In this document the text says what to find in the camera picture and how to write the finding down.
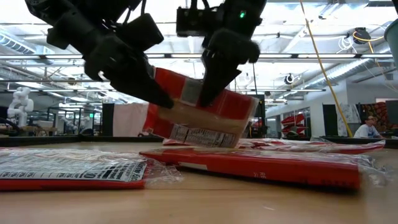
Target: person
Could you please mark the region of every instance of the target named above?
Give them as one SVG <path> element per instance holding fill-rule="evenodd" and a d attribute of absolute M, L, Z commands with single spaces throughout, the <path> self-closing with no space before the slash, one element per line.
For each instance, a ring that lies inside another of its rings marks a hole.
<path fill-rule="evenodd" d="M 361 125 L 358 130 L 356 130 L 354 138 L 382 138 L 383 136 L 379 134 L 379 132 L 374 127 L 376 124 L 377 118 L 373 116 L 369 116 L 365 119 L 365 124 Z"/>

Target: white humanoid robot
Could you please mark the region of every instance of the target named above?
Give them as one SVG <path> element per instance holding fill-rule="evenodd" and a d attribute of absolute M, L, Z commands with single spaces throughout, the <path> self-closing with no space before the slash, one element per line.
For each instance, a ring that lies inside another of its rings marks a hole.
<path fill-rule="evenodd" d="M 86 124 L 89 121 L 90 121 L 90 117 L 89 116 L 85 116 L 84 118 L 82 118 L 80 120 L 80 130 L 85 129 L 86 128 Z"/>
<path fill-rule="evenodd" d="M 75 125 L 73 124 L 72 121 L 67 120 L 66 117 L 64 117 L 64 116 L 61 117 L 61 120 L 62 120 L 63 122 L 65 122 L 65 124 L 67 125 L 67 127 L 71 128 L 71 129 L 73 130 L 73 132 L 75 132 L 75 131 L 77 130 L 77 126 L 75 126 Z"/>
<path fill-rule="evenodd" d="M 13 99 L 7 110 L 7 117 L 10 121 L 16 122 L 16 115 L 18 115 L 18 127 L 26 126 L 27 112 L 33 111 L 33 100 L 29 99 L 28 95 L 30 88 L 19 87 L 17 91 L 12 94 Z"/>

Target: plastic bag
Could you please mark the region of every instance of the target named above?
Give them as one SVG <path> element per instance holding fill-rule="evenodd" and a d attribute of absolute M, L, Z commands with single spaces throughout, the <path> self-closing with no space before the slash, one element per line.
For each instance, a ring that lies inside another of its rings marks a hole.
<path fill-rule="evenodd" d="M 320 152 L 274 152 L 258 149 L 184 148 L 140 152 L 158 161 L 224 174 L 308 185 L 359 189 L 388 181 L 369 156 Z"/>
<path fill-rule="evenodd" d="M 362 154 L 380 151 L 386 141 L 369 144 L 336 144 L 324 139 L 312 141 L 291 141 L 283 139 L 241 139 L 238 148 L 262 149 L 281 152 L 329 152 L 342 154 Z"/>
<path fill-rule="evenodd" d="M 138 153 L 0 149 L 0 190 L 142 189 L 182 176 Z"/>
<path fill-rule="evenodd" d="M 163 68 L 156 68 L 155 80 L 175 104 L 172 109 L 150 104 L 143 130 L 181 143 L 235 147 L 258 105 L 253 97 L 223 90 L 203 108 L 198 106 L 201 81 Z"/>

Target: white wall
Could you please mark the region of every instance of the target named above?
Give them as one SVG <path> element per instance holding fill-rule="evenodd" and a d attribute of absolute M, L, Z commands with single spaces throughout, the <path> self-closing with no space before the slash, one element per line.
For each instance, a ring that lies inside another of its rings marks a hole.
<path fill-rule="evenodd" d="M 348 84 L 348 103 L 375 103 L 376 98 L 398 98 L 398 85 L 396 83 L 395 80 L 385 81 L 384 77 L 377 77 L 361 83 Z"/>
<path fill-rule="evenodd" d="M 266 111 L 266 117 L 277 116 L 293 110 L 302 108 L 310 108 L 311 112 L 311 132 L 312 136 L 324 136 L 325 124 L 323 122 L 323 106 L 322 104 L 335 104 L 333 96 L 328 87 L 326 91 L 313 92 L 305 95 L 303 101 L 288 101 L 287 105 L 275 106 Z M 347 88 L 345 80 L 339 82 L 337 86 L 333 87 L 339 103 L 348 103 Z"/>

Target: desk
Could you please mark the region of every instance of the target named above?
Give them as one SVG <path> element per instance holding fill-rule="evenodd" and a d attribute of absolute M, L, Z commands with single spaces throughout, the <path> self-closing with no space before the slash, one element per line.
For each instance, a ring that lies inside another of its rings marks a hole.
<path fill-rule="evenodd" d="M 138 152 L 154 143 L 33 146 Z M 398 167 L 398 150 L 374 152 Z M 145 190 L 0 193 L 0 223 L 397 223 L 398 183 L 336 194 L 182 171 L 185 180 Z"/>

